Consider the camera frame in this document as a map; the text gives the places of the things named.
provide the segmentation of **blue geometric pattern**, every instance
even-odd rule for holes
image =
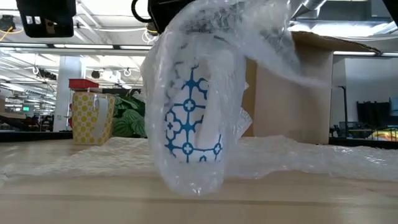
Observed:
[[[171,87],[181,91],[174,96],[174,105],[164,119],[164,146],[171,155],[186,163],[219,161],[223,150],[221,135],[209,139],[206,145],[212,147],[207,149],[198,148],[195,141],[205,115],[208,93],[208,81],[196,73],[198,67],[199,64],[191,68],[190,79],[185,83],[179,79],[178,71],[175,70],[177,80],[171,83]]]

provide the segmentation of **red object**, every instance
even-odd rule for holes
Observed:
[[[69,79],[69,88],[71,89],[85,89],[85,88],[98,88],[100,85],[90,80],[82,78]]]

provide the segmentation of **bubble wrap sheet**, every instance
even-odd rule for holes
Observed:
[[[17,155],[0,158],[2,181],[29,177],[157,175],[146,139],[111,138],[103,146],[63,156],[48,164],[40,164],[27,157],[22,157],[25,160],[15,160],[13,156]],[[298,170],[334,177],[397,181],[397,161],[398,151],[395,150],[315,146],[283,136],[242,138],[228,157],[226,177],[259,179],[275,171]]]

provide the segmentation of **pillar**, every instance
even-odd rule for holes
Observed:
[[[67,130],[67,116],[70,116],[70,113],[68,112],[69,103],[72,102],[72,94],[69,89],[69,79],[85,78],[86,67],[81,61],[81,57],[61,56],[58,74],[57,102],[55,104],[54,111],[54,132]]]

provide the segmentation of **ceiling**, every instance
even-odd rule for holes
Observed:
[[[15,16],[17,27],[14,30],[16,33],[5,36],[2,43],[151,45],[154,39],[146,35],[145,24],[137,21],[131,14],[131,1],[76,0],[77,14],[74,23],[79,23],[80,28],[75,28],[74,37],[32,39],[22,31],[16,0],[1,0],[0,16]],[[291,0],[292,11],[301,2],[301,0]],[[136,10],[141,17],[148,18],[147,0],[138,0]],[[391,22],[382,0],[329,0],[321,7],[318,16],[311,13],[303,15],[292,21],[291,29],[306,30],[321,35],[343,36],[344,39],[362,42],[381,50],[398,51],[398,36],[396,32],[390,32],[388,29],[395,26]],[[23,97],[28,93],[33,97],[37,95],[41,96],[41,99],[53,102],[57,89],[56,82],[43,83],[48,80],[35,75],[34,67],[58,75],[60,55],[64,54],[66,51],[62,49],[48,52],[31,49],[21,54],[0,47],[0,82],[14,82],[8,86],[0,85],[3,88],[24,90],[16,91]],[[146,51],[76,50],[67,54],[81,57],[86,66],[88,79],[91,79],[93,70],[106,71],[105,73],[112,71],[112,78],[103,75],[95,80],[104,88],[112,88],[112,84],[115,83],[125,88],[142,84],[139,67],[145,59]]]

